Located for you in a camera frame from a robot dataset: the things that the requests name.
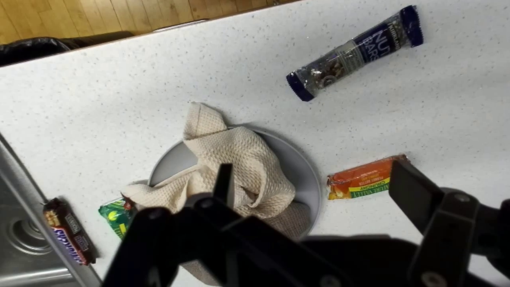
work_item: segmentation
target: stainless steel sink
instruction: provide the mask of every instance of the stainless steel sink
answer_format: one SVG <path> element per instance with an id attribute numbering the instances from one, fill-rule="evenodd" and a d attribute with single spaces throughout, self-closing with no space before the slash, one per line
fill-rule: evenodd
<path id="1" fill-rule="evenodd" d="M 44 198 L 0 136 L 0 285 L 95 287 L 91 266 L 76 265 L 43 218 Z"/>

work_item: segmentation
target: beige cloth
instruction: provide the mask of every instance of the beige cloth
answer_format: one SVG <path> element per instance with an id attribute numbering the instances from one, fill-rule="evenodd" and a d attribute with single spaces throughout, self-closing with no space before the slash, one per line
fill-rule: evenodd
<path id="1" fill-rule="evenodd" d="M 148 187 L 134 183 L 122 195 L 143 207 L 164 206 L 178 212 L 188 196 L 212 191 L 221 163 L 234 166 L 232 209 L 242 217 L 271 218 L 288 207 L 295 188 L 267 145 L 247 128 L 228 129 L 221 115 L 193 104 L 185 128 L 185 145 L 197 164 Z"/>

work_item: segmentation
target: chocolate bar wrapper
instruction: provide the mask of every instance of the chocolate bar wrapper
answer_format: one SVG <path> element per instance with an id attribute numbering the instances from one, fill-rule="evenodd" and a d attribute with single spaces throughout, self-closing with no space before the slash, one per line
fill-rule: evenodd
<path id="1" fill-rule="evenodd" d="M 44 204 L 43 212 L 46 223 L 78 265 L 95 261 L 94 247 L 67 202 L 57 198 L 51 199 Z"/>
<path id="2" fill-rule="evenodd" d="M 317 91 L 368 62 L 385 57 L 404 45 L 419 46 L 422 43 L 416 6 L 404 6 L 373 29 L 288 73 L 287 81 L 301 100 L 309 102 Z"/>

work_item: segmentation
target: orange wrapper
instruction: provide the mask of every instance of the orange wrapper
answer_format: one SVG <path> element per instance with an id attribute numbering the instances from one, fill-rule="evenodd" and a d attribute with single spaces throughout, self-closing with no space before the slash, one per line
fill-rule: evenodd
<path id="1" fill-rule="evenodd" d="M 389 156 L 328 175 L 328 199 L 358 198 L 385 191 L 395 159 L 406 159 L 406 156 Z"/>

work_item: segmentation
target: speckled countertop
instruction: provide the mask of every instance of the speckled countertop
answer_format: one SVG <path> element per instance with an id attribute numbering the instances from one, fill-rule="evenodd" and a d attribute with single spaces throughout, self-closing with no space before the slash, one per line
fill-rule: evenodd
<path id="1" fill-rule="evenodd" d="M 425 45 L 401 49 L 310 102 L 285 73 L 408 2 L 309 0 L 0 70 L 0 132 L 47 198 L 65 196 L 102 258 L 119 244 L 97 207 L 146 179 L 180 140 L 189 102 L 271 129 L 320 175 L 408 153 L 440 185 L 497 206 L 510 198 L 508 2 L 419 3 Z M 315 234 L 390 233 L 419 241 L 387 195 L 334 201 Z M 500 279 L 484 260 L 471 271 Z M 181 285 L 194 281 L 181 273 Z"/>

